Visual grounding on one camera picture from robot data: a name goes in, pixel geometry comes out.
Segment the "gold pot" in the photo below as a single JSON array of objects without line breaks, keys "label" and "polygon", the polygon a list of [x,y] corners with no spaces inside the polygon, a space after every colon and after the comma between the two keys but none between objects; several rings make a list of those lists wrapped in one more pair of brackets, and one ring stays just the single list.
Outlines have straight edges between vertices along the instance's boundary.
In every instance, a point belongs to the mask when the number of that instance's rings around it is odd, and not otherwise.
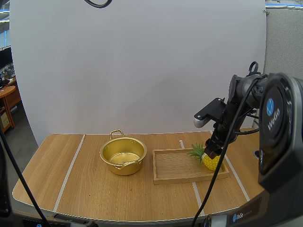
[{"label": "gold pot", "polygon": [[[114,132],[120,132],[122,137],[113,139]],[[146,155],[146,145],[141,140],[124,136],[120,129],[113,130],[109,138],[100,149],[100,156],[109,170],[123,176],[137,172]]]}]

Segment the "pineapple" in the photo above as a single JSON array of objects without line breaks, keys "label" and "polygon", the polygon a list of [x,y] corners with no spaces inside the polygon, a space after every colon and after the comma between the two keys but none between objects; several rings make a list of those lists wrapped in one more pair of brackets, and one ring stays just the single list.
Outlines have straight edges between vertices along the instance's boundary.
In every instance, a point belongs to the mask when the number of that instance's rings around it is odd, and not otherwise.
[{"label": "pineapple", "polygon": [[193,151],[189,152],[190,156],[195,156],[197,159],[201,161],[203,160],[204,165],[210,170],[215,171],[217,164],[219,162],[220,156],[211,159],[207,154],[204,153],[203,144],[192,145]]}]

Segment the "pot handle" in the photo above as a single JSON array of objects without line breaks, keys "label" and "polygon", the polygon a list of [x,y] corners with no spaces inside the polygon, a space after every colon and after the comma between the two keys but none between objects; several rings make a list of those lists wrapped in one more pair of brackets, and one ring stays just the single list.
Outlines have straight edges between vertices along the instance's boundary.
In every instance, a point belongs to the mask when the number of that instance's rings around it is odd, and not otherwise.
[{"label": "pot handle", "polygon": [[138,160],[131,161],[131,162],[125,162],[121,167],[115,166],[119,170],[123,170],[125,167],[130,166],[130,165],[140,165],[141,162],[138,162]]},{"label": "pot handle", "polygon": [[115,130],[112,130],[111,133],[110,133],[110,135],[109,135],[109,139],[110,140],[113,138],[113,133],[117,132],[117,131],[120,132],[122,136],[124,136],[124,134],[123,134],[123,132],[122,132],[121,129],[115,129]]}]

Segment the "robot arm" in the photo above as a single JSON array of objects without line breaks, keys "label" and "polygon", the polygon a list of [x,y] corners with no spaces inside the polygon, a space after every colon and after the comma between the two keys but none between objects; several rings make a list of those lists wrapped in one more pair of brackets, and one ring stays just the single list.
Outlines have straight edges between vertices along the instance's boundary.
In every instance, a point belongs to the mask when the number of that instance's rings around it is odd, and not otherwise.
[{"label": "robot arm", "polygon": [[[233,75],[229,86],[227,103],[224,103],[224,99],[215,98],[210,104],[195,114],[194,124],[197,128],[203,127],[210,120],[215,121],[214,132],[211,138],[205,143],[205,153],[211,159],[221,155],[222,147],[225,143],[229,127],[239,108],[239,105],[252,81],[260,77],[264,77],[264,75],[261,75],[258,72],[250,72],[250,74],[244,78]],[[249,113],[253,108],[259,108],[266,81],[266,78],[260,80],[252,92],[250,92],[241,116],[237,121],[234,130],[235,132],[239,132],[246,114]],[[236,139],[237,134],[233,133],[229,143],[234,142]]]},{"label": "robot arm", "polygon": [[[195,115],[195,126],[215,121],[205,152],[212,158],[221,153],[230,122],[252,75],[233,76],[227,104],[215,99]],[[229,213],[208,217],[206,226],[278,226],[303,215],[303,81],[285,74],[269,74],[260,80],[245,103],[246,110],[260,108],[260,154],[258,183],[264,191]],[[246,112],[237,122],[238,131]],[[235,141],[232,135],[229,143]]]}]

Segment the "pot rim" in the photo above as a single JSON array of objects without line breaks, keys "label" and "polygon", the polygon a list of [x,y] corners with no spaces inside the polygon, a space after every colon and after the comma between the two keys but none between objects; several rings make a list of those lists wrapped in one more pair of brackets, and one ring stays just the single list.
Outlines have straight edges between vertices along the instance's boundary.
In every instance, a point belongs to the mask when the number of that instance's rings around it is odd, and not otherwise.
[{"label": "pot rim", "polygon": [[145,155],[147,153],[147,147],[146,147],[145,143],[143,143],[139,139],[136,139],[136,138],[133,138],[133,137],[127,137],[127,136],[117,137],[117,138],[111,139],[111,140],[107,141],[105,144],[103,144],[102,147],[100,148],[100,157],[102,158],[102,160],[105,161],[107,164],[109,164],[111,166],[119,166],[119,167],[121,167],[123,164],[112,163],[112,162],[108,161],[107,159],[105,159],[105,157],[103,156],[103,150],[104,150],[104,148],[109,143],[114,142],[116,140],[125,140],[125,139],[127,139],[127,140],[135,140],[135,141],[137,141],[138,143],[141,144],[141,146],[143,147],[143,155],[138,159],[138,162],[141,162],[142,159],[145,157]]}]

